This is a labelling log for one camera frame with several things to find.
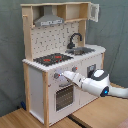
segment sink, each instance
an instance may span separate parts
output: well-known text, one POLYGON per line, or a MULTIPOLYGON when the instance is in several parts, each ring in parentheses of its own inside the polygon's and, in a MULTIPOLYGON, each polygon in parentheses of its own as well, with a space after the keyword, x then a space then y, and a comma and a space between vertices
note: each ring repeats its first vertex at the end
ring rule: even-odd
POLYGON ((88 54, 88 53, 94 52, 94 51, 95 50, 91 49, 91 48, 77 47, 77 48, 68 49, 65 51, 65 53, 73 54, 73 55, 83 55, 83 54, 88 54))

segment stovetop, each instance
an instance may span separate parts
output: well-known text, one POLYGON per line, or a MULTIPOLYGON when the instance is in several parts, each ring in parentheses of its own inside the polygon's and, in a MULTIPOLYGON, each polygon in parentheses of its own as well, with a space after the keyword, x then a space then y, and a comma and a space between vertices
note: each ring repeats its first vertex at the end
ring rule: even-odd
POLYGON ((36 58, 33 61, 48 67, 50 65, 61 63, 69 59, 73 59, 73 57, 60 54, 60 53, 54 53, 54 54, 50 54, 50 55, 43 56, 40 58, 36 58))

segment oven window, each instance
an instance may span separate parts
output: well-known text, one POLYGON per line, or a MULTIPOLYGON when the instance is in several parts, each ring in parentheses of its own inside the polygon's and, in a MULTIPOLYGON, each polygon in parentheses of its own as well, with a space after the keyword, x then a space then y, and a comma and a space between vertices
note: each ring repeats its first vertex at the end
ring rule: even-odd
POLYGON ((56 111, 73 103, 73 85, 56 92, 56 111))

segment wooden play kitchen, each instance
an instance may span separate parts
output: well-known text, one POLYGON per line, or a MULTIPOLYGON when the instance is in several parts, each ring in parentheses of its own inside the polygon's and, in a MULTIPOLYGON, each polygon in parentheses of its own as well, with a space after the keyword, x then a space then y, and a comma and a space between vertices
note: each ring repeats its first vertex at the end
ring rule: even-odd
POLYGON ((105 49, 85 44, 86 20, 98 22, 99 5, 90 2, 22 4, 27 111, 49 127, 97 97, 60 76, 90 77, 103 66, 105 49))

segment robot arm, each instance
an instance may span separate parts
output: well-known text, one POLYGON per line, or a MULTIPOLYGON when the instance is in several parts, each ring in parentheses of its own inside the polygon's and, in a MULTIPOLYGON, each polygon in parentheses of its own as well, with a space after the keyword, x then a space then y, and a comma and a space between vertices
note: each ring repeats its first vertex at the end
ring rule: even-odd
POLYGON ((65 71, 62 75, 73 85, 92 95, 128 98, 128 89, 112 87, 109 81, 109 74, 104 70, 96 70, 91 78, 85 78, 79 73, 70 71, 65 71))

